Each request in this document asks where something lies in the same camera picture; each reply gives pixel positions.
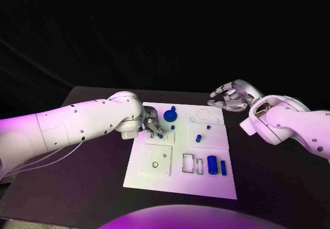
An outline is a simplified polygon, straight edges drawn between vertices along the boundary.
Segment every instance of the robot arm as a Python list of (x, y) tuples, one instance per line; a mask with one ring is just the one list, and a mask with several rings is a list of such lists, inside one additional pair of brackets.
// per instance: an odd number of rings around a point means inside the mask
[(164, 134), (156, 109), (144, 108), (131, 92), (0, 120), (0, 179), (27, 159), (112, 130), (122, 139), (135, 138), (141, 130)]
[(330, 111), (310, 111), (305, 105), (288, 96), (264, 94), (243, 80), (220, 86), (210, 97), (226, 91), (225, 102), (209, 100), (207, 104), (228, 111), (251, 107), (249, 117), (241, 127), (252, 135), (259, 134), (272, 145), (290, 137), (316, 155), (330, 159)]

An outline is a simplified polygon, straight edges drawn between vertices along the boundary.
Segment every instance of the white board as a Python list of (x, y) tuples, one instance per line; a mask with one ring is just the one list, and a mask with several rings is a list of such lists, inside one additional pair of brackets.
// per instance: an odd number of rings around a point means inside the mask
[[(145, 131), (138, 133), (138, 137), (134, 139), (122, 186), (207, 197), (238, 199), (222, 109), (212, 106), (183, 104), (143, 103), (143, 105), (156, 108), (160, 125), (166, 134), (164, 138), (158, 139), (157, 136), (151, 138), (150, 133)], [(174, 122), (167, 122), (163, 115), (164, 112), (170, 110), (171, 106), (176, 107), (177, 119)], [(199, 143), (196, 142), (197, 134), (202, 135)], [(166, 150), (170, 154), (170, 158), (167, 155), (161, 158)], [(145, 155), (153, 152), (156, 152), (157, 155), (151, 155), (151, 157)], [(193, 173), (184, 173), (182, 171), (183, 154), (193, 155)], [(207, 156), (210, 155), (215, 155), (218, 159), (218, 175), (210, 175), (207, 173)], [(196, 159), (202, 159), (202, 175), (196, 173)], [(153, 170), (151, 167), (156, 160), (161, 162), (158, 170), (157, 168)], [(222, 160), (226, 165), (226, 176), (222, 176)]]

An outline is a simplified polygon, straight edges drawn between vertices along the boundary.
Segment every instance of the dark table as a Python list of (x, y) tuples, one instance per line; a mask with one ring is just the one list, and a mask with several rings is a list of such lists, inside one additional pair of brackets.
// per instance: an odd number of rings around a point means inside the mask
[[(63, 106), (118, 91), (124, 89), (75, 87)], [(205, 93), (130, 91), (143, 102), (206, 105), (209, 99)], [(223, 116), (238, 200), (122, 187), (134, 140), (114, 131), (86, 141), (56, 164), (17, 175), (0, 201), (0, 217), (94, 229), (143, 208), (192, 204), (236, 210), (288, 228), (330, 228), (329, 161), (291, 139), (272, 146), (256, 134), (248, 136), (239, 127), (246, 112)]]

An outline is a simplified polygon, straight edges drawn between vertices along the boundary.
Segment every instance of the cable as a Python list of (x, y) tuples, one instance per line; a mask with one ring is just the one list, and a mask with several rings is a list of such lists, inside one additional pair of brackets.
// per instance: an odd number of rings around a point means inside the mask
[(37, 161), (33, 161), (33, 162), (27, 163), (26, 165), (23, 165), (23, 166), (14, 168), (10, 172), (16, 171), (17, 169), (22, 169), (22, 168), (26, 167), (26, 166), (30, 166), (30, 165), (36, 164), (37, 162), (40, 162), (42, 160), (45, 160), (46, 158), (49, 158), (52, 155), (55, 155), (60, 150), (62, 150), (62, 148), (58, 149), (55, 152), (52, 152), (48, 156), (45, 156), (45, 157), (43, 157), (42, 159), (39, 159)]
[(45, 167), (45, 166), (52, 165), (53, 163), (56, 163), (56, 162), (59, 162), (62, 159), (65, 159), (66, 156), (78, 149), (78, 147), (76, 147), (76, 148), (75, 148), (75, 149), (73, 149), (73, 150), (72, 150), (59, 160), (53, 161), (52, 163), (49, 163), (49, 164), (43, 165), (43, 166), (37, 166), (37, 167), (35, 167), (35, 168), (23, 169), (22, 171), (17, 171), (17, 172), (14, 172), (14, 173), (7, 174), (4, 177), (7, 177), (7, 176), (10, 176), (10, 175), (13, 175), (13, 174), (22, 173), (22, 172), (24, 172), (24, 171), (33, 170), (33, 169), (36, 169), (36, 168), (42, 168), (42, 167)]

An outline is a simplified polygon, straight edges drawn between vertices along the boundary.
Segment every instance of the small blue piece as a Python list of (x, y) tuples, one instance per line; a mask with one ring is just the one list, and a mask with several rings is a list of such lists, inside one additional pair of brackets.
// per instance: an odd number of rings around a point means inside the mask
[(171, 106), (170, 110), (164, 112), (164, 120), (173, 122), (176, 121), (176, 119), (177, 119), (176, 107)]
[(225, 161), (220, 161), (220, 163), (222, 163), (222, 176), (225, 176), (226, 175), (226, 172), (225, 172)]
[(202, 135), (197, 135), (196, 142), (200, 142)]
[(216, 156), (207, 156), (207, 167), (209, 167), (209, 174), (216, 175), (218, 172), (218, 164), (216, 164)]

